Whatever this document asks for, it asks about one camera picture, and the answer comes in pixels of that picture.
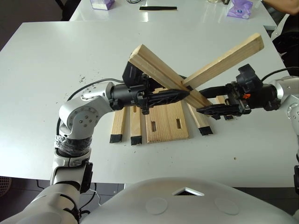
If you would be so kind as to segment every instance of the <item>wooden board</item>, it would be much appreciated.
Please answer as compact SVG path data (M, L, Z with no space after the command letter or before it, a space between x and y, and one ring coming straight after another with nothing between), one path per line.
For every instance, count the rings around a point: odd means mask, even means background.
M213 134L213 131L208 123L208 117L206 115L198 113L196 109L190 104L188 104L188 108L201 135Z
M210 126L208 121L207 121L208 117L206 115L198 113L196 111L196 109L193 106L189 105L189 104L188 104L188 108L189 108L189 111L190 111L194 121L195 121L195 124L196 124L197 128Z
M263 48L261 35L258 33L253 34L241 44L233 47L213 62L194 72L183 81L183 85L195 89Z
M147 142L188 139L182 103L155 106L145 115Z
M138 106L130 107L131 145L142 144L141 110Z
M129 62L167 89L189 91L189 89L182 84L184 79L144 45L140 45L133 51ZM212 104L196 90L191 91L190 95L185 98L185 101L195 108Z
M123 130L125 127L126 111L127 111L126 107L124 107L120 111L115 111L112 131L110 136L110 143L116 143L121 141Z

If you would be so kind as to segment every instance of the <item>wooden beam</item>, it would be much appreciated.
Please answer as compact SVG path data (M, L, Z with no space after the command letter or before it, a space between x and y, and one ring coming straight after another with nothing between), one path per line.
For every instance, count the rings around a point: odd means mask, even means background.
M144 45L138 46L133 51L129 62L167 89L189 91L182 84L184 79ZM211 102L196 90L191 91L190 95L185 98L185 101L195 108L211 105Z
M142 144L141 136L141 110L138 106L130 108L131 145Z
M189 111L194 119L196 127L200 131L201 135L213 134L212 129L207 121L208 117L206 115L198 113L196 111L196 109L193 106L191 106L190 104L187 104L187 105L188 105Z
M183 81L183 85L195 89L263 48L261 35L258 33L253 34L241 44L233 47L197 72L194 72Z
M120 111L115 111L112 131L110 135L110 143L121 142L125 127L126 111L126 107L124 107Z

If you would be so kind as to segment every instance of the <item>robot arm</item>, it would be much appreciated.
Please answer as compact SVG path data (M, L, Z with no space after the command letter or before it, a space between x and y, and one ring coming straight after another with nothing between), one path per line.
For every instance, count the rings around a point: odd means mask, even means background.
M59 110L62 125L55 138L51 186L43 190L22 212L2 224L76 224L79 223L80 193L90 188L93 164L89 162L92 134L106 113L136 105L143 114L156 105L175 103L189 95L187 91L164 90L141 70L128 63L122 76L124 84L98 83Z
M197 111L219 119L220 115L248 114L254 108L262 107L268 111L285 108L288 117L298 122L299 78L283 78L267 85L259 80L249 65L239 70L241 74L237 82L201 92L207 98L227 94L229 105L212 105ZM79 223L79 195L90 188L93 166L89 162L90 145L99 119L108 112L131 105L148 114L150 107L175 103L189 94L181 90L153 94L154 89L161 86L130 63L125 68L123 80L124 84L119 85L95 84L60 108L59 117L63 123L55 141L51 186L22 212L2 224Z
M220 119L222 115L249 114L255 108L266 111L281 109L299 135L299 77L288 76L263 84L249 64L239 68L239 71L236 82L200 91L206 98L227 95L226 105L214 104L199 108L197 112Z

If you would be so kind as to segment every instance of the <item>tissue box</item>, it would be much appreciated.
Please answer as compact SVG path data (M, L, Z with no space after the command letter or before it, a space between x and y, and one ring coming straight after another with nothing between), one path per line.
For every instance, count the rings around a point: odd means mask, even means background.
M248 0L231 0L228 5L228 16L249 19L253 3Z
M90 0L94 9L109 10L114 3L114 0Z

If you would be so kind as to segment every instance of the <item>white table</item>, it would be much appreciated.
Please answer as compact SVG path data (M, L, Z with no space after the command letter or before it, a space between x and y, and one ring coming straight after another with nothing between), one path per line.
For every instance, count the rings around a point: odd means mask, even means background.
M140 6L177 6L177 11L142 12ZM143 21L143 22L201 22L209 24L227 23L231 25L263 25L268 30L275 30L276 23L261 4L253 7L250 19L239 19L226 16L227 5L221 1L209 3L206 0L143 0L129 4L126 0L115 0L110 10L93 9L90 0L81 0L70 21Z
M225 24L211 28L200 22L22 24L0 52L0 176L49 179L59 107L89 82L120 79L130 53L139 44L188 76L255 32L262 34L265 48L201 88L235 80L237 69L246 63L260 77L283 68L264 28ZM189 176L234 187L293 186L298 145L282 112L256 109L232 121L210 119L214 135L203 137L186 107L184 110L189 140L147 144L143 135L143 144L135 147L130 145L129 125L123 142L109 144L113 114L105 115L93 135L93 181L134 183Z

